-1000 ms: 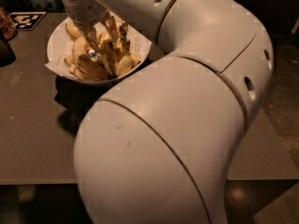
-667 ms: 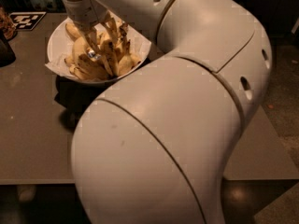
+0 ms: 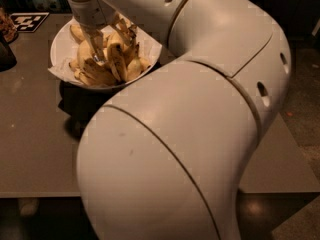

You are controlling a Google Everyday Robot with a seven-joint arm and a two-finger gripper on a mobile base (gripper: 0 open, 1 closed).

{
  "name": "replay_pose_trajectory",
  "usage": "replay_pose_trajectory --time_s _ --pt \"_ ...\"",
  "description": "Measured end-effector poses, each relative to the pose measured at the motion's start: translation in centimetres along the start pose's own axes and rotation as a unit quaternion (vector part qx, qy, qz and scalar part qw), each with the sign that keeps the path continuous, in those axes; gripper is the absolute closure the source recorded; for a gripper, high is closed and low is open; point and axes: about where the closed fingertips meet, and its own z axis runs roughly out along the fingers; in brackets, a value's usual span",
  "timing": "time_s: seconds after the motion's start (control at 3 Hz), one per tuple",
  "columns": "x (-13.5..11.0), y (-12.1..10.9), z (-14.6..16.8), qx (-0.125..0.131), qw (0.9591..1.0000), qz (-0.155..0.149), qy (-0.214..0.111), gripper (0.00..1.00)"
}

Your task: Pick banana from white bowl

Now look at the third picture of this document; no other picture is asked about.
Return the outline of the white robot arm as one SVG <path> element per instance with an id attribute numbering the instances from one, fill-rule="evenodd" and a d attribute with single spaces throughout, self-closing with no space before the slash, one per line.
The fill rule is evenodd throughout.
<path id="1" fill-rule="evenodd" d="M 99 27 L 121 13 L 170 61 L 88 123 L 77 178 L 99 240 L 241 240 L 243 172 L 291 73 L 280 26 L 248 0 L 69 0 Z"/>

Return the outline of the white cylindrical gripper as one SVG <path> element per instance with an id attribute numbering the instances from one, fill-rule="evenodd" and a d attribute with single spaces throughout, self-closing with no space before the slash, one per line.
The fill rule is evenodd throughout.
<path id="1" fill-rule="evenodd" d="M 81 43 L 81 63 L 88 59 L 95 62 L 104 62 L 103 33 L 100 30 L 111 24 L 111 27 L 129 46 L 131 37 L 123 18 L 101 0 L 74 1 L 68 0 L 73 17 L 82 26 L 84 41 Z"/>

